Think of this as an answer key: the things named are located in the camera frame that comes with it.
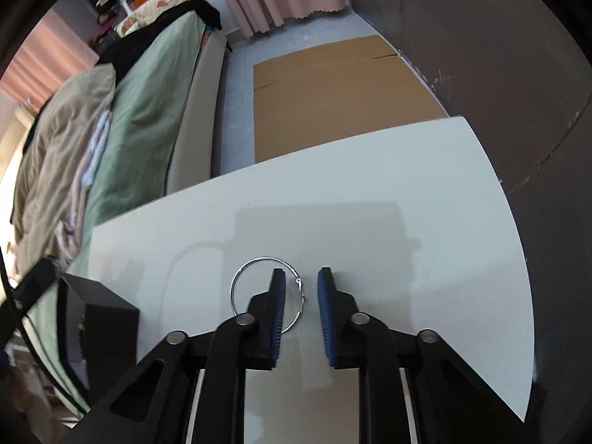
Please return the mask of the black gift box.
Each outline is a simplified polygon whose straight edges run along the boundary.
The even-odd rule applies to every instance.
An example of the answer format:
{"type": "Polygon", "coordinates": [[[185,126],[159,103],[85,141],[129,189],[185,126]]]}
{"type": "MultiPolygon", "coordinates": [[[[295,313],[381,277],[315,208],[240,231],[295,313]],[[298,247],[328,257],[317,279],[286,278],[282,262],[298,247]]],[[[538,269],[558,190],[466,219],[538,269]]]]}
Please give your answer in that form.
{"type": "Polygon", "coordinates": [[[58,281],[56,337],[65,374],[90,406],[137,363],[139,309],[97,281],[58,281]]]}

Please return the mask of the pink left curtain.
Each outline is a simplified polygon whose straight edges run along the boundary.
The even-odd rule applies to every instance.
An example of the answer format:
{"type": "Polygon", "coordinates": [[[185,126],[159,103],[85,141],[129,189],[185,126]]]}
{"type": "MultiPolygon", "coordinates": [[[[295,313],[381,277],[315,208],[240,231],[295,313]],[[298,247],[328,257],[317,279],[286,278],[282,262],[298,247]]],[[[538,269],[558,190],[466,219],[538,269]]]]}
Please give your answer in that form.
{"type": "Polygon", "coordinates": [[[65,80],[97,61],[98,55],[50,9],[11,60],[1,89],[37,111],[65,80]]]}

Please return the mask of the white table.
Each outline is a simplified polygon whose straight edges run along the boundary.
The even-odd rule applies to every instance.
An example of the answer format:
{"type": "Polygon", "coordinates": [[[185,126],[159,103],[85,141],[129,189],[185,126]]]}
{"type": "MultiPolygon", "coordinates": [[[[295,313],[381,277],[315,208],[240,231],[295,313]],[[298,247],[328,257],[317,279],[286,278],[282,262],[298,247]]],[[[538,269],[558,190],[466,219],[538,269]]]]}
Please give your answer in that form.
{"type": "Polygon", "coordinates": [[[534,364],[531,288],[510,205],[460,117],[366,133],[271,159],[98,226],[87,274],[141,312],[138,353],[211,331],[269,285],[291,290],[278,366],[247,376],[249,443],[354,443],[357,375],[328,365],[317,274],[414,334],[437,331],[518,416],[534,364]]]}

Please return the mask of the flat cardboard sheet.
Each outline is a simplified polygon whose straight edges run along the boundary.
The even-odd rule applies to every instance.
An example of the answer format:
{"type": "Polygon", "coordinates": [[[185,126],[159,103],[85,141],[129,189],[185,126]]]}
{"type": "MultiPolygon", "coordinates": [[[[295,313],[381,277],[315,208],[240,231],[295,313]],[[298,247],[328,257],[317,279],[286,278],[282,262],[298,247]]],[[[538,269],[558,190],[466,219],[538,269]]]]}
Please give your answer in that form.
{"type": "Polygon", "coordinates": [[[399,53],[377,35],[289,53],[253,71],[258,162],[447,115],[399,53]]]}

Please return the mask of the black clothing on bed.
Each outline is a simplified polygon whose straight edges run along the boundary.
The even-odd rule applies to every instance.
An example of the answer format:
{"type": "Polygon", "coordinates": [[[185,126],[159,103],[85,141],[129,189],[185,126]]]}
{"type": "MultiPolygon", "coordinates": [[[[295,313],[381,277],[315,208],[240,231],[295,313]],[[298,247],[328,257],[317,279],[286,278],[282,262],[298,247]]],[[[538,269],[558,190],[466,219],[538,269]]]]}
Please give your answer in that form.
{"type": "Polygon", "coordinates": [[[207,26],[222,29],[219,10],[205,0],[188,0],[162,13],[153,23],[120,38],[100,55],[97,65],[112,64],[117,72],[131,68],[162,31],[186,13],[195,13],[207,26]]]}

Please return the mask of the beige blanket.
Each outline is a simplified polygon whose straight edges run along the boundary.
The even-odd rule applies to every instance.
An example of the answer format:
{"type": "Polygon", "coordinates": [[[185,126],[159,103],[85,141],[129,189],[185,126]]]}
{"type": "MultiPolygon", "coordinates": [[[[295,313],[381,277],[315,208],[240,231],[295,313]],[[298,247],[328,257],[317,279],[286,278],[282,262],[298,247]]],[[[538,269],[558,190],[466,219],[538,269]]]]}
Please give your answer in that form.
{"type": "Polygon", "coordinates": [[[55,231],[68,216],[76,171],[114,92],[113,66],[97,65],[67,79],[40,111],[14,188],[11,223],[18,274],[45,256],[60,254],[55,231]]]}

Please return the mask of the green bed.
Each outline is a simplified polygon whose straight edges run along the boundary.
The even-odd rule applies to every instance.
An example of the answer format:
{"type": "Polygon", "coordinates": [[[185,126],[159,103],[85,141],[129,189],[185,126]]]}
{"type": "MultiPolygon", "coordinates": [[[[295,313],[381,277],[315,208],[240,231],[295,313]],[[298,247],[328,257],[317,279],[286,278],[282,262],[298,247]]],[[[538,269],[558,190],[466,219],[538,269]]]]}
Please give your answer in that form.
{"type": "Polygon", "coordinates": [[[99,117],[55,231],[62,266],[87,267],[93,229],[165,194],[176,138],[207,25],[193,12],[172,23],[130,69],[115,70],[109,111],[99,117]]]}

